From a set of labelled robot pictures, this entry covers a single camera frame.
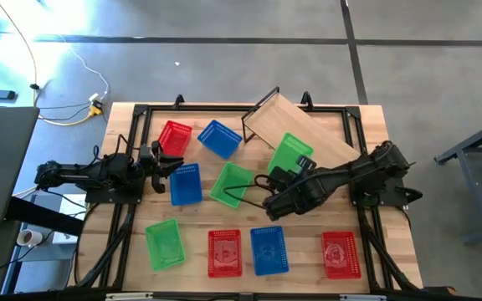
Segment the blue plastic tray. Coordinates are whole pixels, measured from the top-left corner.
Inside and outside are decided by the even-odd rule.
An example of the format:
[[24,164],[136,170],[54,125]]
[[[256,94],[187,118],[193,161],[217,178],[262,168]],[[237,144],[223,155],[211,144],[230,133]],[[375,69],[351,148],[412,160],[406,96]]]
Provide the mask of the blue plastic tray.
[[251,229],[250,241],[256,276],[289,272],[282,227]]
[[198,140],[215,154],[227,160],[243,138],[220,122],[212,120],[198,136]]
[[189,205],[202,201],[202,182],[198,163],[180,166],[170,177],[172,205]]

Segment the red tray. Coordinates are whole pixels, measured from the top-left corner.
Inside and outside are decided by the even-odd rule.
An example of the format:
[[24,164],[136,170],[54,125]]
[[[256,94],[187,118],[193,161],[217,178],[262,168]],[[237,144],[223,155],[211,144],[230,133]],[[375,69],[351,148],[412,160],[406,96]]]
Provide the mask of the red tray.
[[158,139],[163,152],[171,156],[183,156],[191,139],[191,133],[192,127],[167,121]]
[[208,249],[210,278],[239,277],[243,274],[239,230],[210,231]]
[[323,232],[321,234],[323,261],[329,279],[360,278],[353,232]]

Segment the yellow cable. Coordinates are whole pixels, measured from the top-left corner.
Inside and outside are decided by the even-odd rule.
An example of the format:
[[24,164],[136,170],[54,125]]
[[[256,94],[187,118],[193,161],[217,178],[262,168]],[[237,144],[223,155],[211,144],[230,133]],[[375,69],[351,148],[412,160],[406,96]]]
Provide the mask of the yellow cable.
[[[38,76],[37,76],[37,63],[36,61],[34,60],[34,56],[33,56],[33,51],[31,50],[31,48],[29,47],[29,43],[27,43],[27,40],[25,39],[25,37],[23,36],[23,33],[22,31],[20,31],[20,29],[18,28],[18,26],[16,25],[16,23],[14,22],[14,20],[10,17],[10,15],[7,13],[7,11],[5,10],[5,8],[3,7],[3,5],[1,5],[0,3],[0,8],[3,10],[3,12],[7,15],[7,18],[8,20],[13,24],[14,28],[16,28],[16,31],[18,31],[20,37],[22,37],[22,40],[23,42],[25,43],[25,46],[27,46],[27,49],[29,51],[29,54],[31,55],[31,60],[33,60],[33,68],[34,68],[34,84],[36,85],[37,84],[37,79],[38,79]],[[37,106],[37,99],[36,99],[36,96],[37,96],[37,91],[36,89],[33,89],[33,107],[36,107]],[[47,122],[51,125],[60,125],[60,126],[71,126],[71,125],[78,125],[80,123],[83,123],[85,121],[87,121],[90,117],[93,117],[97,114],[94,114],[93,112],[93,109],[90,108],[89,109],[89,114],[84,117],[82,120],[78,120],[78,121],[75,121],[75,122],[71,122],[71,123],[59,123],[59,122],[53,122],[53,121],[50,121],[50,120],[46,120],[40,113],[38,113],[38,117],[43,120],[44,122]]]

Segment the concrete floor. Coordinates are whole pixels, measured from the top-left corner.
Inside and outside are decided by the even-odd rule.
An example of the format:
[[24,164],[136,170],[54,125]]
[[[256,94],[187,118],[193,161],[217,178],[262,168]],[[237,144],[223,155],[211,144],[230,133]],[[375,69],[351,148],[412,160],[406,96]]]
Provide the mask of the concrete floor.
[[[346,38],[339,0],[1,2],[27,35]],[[480,0],[348,4],[356,38],[482,39]],[[0,32],[13,31],[0,11]],[[110,82],[107,108],[113,101],[173,101],[177,94],[187,101],[254,101],[276,85],[290,99],[309,90],[319,104],[358,104],[347,45],[33,43],[38,83],[50,80],[39,105],[76,104],[103,91],[102,82],[81,67],[69,46]],[[432,160],[482,127],[482,48],[359,46],[358,53],[368,103],[383,106],[391,139],[417,162],[406,184],[424,193],[410,209],[423,283],[482,297],[482,243],[460,241],[477,227],[474,204],[458,162],[441,167]],[[1,39],[0,89],[19,93],[14,104],[5,105],[30,105],[32,78],[22,41]],[[64,117],[73,112],[44,113]],[[68,128],[39,121],[16,191],[29,188],[36,166],[49,159],[89,161],[104,132],[101,117]],[[42,270],[46,279],[67,273],[64,265],[29,265],[17,290],[61,285],[52,277],[44,286],[32,286],[35,273],[30,271]]]

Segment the green tray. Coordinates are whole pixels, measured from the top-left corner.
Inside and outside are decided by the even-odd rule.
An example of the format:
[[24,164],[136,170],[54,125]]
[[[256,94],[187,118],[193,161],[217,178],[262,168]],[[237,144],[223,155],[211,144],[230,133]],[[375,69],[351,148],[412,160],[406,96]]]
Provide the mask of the green tray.
[[[224,165],[223,171],[221,171],[221,174],[218,176],[215,185],[213,185],[210,196],[214,200],[222,202],[230,207],[237,208],[241,201],[224,193],[224,187],[248,185],[253,178],[254,173],[252,171],[247,171],[244,168],[236,166],[234,163],[227,162],[226,165]],[[243,198],[246,191],[247,188],[239,188],[229,190],[228,192],[231,195]]]
[[278,145],[274,152],[273,158],[267,167],[270,173],[276,166],[281,167],[285,171],[300,171],[300,166],[297,165],[299,156],[304,155],[311,157],[314,150],[307,144],[297,139],[290,133],[285,133],[284,138]]
[[175,219],[151,225],[145,229],[145,234],[151,269],[161,271],[185,262],[180,229]]

